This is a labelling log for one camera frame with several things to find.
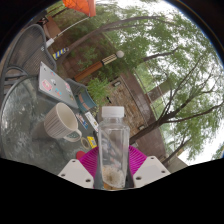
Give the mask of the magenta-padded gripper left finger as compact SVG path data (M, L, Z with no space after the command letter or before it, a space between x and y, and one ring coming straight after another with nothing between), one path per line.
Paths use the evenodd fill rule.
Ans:
M82 155L79 159L71 159L59 177L84 188L92 189L98 164L98 148L95 147Z

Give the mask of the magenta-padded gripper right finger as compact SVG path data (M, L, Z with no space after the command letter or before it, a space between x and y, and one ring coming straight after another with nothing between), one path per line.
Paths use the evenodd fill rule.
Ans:
M155 156L147 157L133 146L129 147L129 168L135 188L143 187L170 174Z

